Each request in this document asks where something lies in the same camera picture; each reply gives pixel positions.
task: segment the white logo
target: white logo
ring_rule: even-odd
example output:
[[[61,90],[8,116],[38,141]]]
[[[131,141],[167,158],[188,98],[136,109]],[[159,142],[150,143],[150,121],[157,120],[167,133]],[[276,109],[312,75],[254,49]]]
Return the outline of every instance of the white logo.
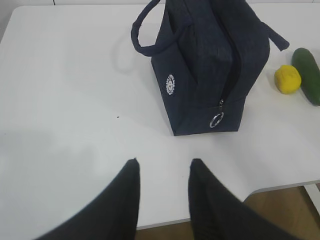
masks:
[[[172,95],[174,94],[174,90],[175,90],[175,78],[173,75],[169,75],[168,78],[166,79],[166,84],[165,84],[165,87],[166,87],[166,92],[169,94],[169,95]]]

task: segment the bag handle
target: bag handle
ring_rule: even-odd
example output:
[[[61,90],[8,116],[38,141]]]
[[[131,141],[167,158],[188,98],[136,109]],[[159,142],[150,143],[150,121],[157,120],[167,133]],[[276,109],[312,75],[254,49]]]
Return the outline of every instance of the bag handle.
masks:
[[[178,40],[178,38],[182,35],[184,30],[193,23],[192,19],[190,17],[188,17],[184,20],[182,25],[180,25],[178,27],[178,29],[176,30],[176,32],[174,33],[174,35],[172,37],[169,37],[168,39],[166,39],[162,42],[156,43],[154,45],[151,45],[151,46],[141,46],[139,43],[139,40],[138,40],[139,30],[140,30],[141,24],[144,21],[144,19],[146,18],[146,16],[148,15],[148,13],[159,2],[160,2],[160,0],[152,0],[151,2],[149,2],[149,4],[139,14],[136,21],[132,24],[131,40],[132,40],[133,46],[138,53],[141,53],[147,57],[152,57],[152,56],[159,54],[159,53],[163,52],[164,50],[166,50],[173,43],[175,43]]]
[[[290,43],[287,40],[285,40],[282,36],[280,36],[278,33],[276,33],[275,30],[273,30],[271,27],[269,27],[264,22],[263,22],[263,25],[265,26],[265,28],[269,34],[269,38],[277,46],[277,48],[280,51],[285,50],[289,47]]]

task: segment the zipper pull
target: zipper pull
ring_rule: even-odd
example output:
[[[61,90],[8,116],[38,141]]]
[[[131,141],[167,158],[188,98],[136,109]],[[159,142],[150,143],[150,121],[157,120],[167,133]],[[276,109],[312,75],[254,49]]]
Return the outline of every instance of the zipper pull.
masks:
[[[222,112],[222,107],[223,107],[223,105],[224,105],[224,100],[221,99],[221,100],[219,101],[219,112],[220,112],[220,113]]]
[[[215,126],[217,126],[221,122],[221,120],[224,118],[225,113],[222,111],[223,105],[224,105],[224,100],[221,99],[219,101],[219,113],[217,115],[215,115],[212,118],[211,122],[209,123],[209,127],[211,129],[213,129]]]

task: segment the green cucumber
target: green cucumber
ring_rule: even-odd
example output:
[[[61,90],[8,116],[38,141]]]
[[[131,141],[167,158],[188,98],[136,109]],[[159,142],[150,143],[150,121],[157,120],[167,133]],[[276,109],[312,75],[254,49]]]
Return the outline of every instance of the green cucumber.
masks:
[[[298,48],[292,56],[294,66],[301,76],[301,89],[313,105],[320,105],[320,70],[308,49]]]

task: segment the lunch bag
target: lunch bag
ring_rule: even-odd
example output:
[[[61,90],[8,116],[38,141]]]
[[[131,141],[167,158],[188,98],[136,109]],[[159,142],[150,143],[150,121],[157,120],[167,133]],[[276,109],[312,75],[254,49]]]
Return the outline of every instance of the lunch bag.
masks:
[[[238,131],[246,96],[269,58],[269,38],[280,51],[289,43],[245,0],[166,0],[155,44],[141,46],[139,29],[159,1],[140,13],[131,40],[152,57],[173,134]]]

